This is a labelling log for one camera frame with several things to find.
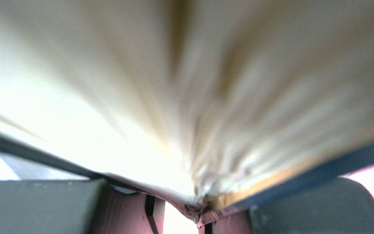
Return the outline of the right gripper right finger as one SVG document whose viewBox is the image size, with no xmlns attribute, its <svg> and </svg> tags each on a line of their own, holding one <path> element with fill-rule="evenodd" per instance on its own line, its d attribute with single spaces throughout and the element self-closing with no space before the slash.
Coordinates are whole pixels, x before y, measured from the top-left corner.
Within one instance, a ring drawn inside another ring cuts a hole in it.
<svg viewBox="0 0 374 234">
<path fill-rule="evenodd" d="M 200 234 L 374 234 L 374 198 L 339 177 L 199 227 Z"/>
</svg>

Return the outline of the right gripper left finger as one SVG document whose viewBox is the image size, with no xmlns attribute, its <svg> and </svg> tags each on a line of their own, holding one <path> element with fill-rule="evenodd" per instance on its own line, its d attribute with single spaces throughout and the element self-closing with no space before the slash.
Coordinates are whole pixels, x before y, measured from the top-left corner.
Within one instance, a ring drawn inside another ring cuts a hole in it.
<svg viewBox="0 0 374 234">
<path fill-rule="evenodd" d="M 0 181 L 0 234 L 161 234 L 164 211 L 103 180 Z"/>
</svg>

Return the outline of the blue grey book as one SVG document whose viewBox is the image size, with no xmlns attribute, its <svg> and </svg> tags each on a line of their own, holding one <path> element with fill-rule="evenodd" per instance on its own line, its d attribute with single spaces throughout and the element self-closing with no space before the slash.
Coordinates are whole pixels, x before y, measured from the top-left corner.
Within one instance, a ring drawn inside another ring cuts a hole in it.
<svg viewBox="0 0 374 234">
<path fill-rule="evenodd" d="M 374 0 L 0 0 L 0 137 L 197 220 L 374 144 Z"/>
</svg>

